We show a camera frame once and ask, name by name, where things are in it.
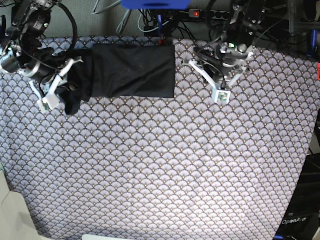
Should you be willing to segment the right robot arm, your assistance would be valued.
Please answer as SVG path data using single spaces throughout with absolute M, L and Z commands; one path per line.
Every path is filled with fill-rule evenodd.
M 54 54 L 51 47 L 42 48 L 41 43 L 54 7 L 59 7 L 67 15 L 72 26 L 71 44 L 58 55 Z M 81 56 L 72 56 L 77 43 L 78 26 L 69 9 L 60 0 L 23 0 L 10 28 L 6 28 L 6 17 L 2 15 L 0 18 L 1 73 L 18 73 L 28 78 L 42 113 L 64 103 L 65 113 L 75 114 L 80 107 L 80 101 L 76 98 L 80 86 L 69 78 L 68 73 L 83 59 Z

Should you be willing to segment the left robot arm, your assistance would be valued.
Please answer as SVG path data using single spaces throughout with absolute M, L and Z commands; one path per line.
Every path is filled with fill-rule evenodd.
M 212 87 L 212 99 L 228 104 L 232 86 L 247 72 L 245 63 L 254 56 L 254 40 L 265 11 L 264 0 L 233 0 L 226 22 L 213 25 L 211 0 L 205 10 L 207 27 L 217 35 L 202 47 L 194 48 L 195 57 L 187 62 Z

